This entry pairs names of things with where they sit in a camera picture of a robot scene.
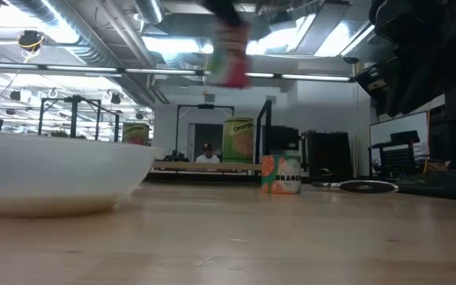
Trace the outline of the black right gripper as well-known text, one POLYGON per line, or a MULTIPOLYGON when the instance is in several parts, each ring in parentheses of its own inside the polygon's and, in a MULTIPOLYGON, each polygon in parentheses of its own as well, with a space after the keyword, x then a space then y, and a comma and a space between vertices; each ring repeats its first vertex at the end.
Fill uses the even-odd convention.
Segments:
POLYGON ((371 3, 368 17, 375 35, 394 45, 393 58, 364 68, 356 82, 376 100, 381 112, 405 113, 409 84, 439 39, 442 5, 426 0, 378 0, 371 3))

